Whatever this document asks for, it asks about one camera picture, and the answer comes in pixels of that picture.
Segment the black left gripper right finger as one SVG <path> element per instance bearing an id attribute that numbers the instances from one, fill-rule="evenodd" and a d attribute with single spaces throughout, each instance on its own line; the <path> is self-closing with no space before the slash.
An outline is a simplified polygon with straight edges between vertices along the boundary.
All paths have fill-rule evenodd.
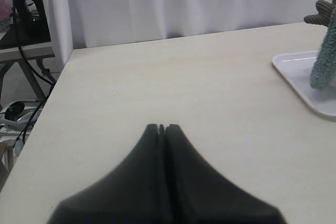
<path id="1" fill-rule="evenodd" d="M 165 170 L 174 223 L 286 223 L 282 213 L 213 168 L 181 127 L 164 135 Z"/>

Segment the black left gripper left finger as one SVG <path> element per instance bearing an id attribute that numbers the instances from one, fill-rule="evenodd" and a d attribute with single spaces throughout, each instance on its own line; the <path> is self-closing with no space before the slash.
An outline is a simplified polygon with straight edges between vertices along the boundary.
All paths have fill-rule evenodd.
<path id="1" fill-rule="evenodd" d="M 162 132 L 161 125 L 147 125 L 114 170 L 61 201 L 48 222 L 164 223 Z"/>

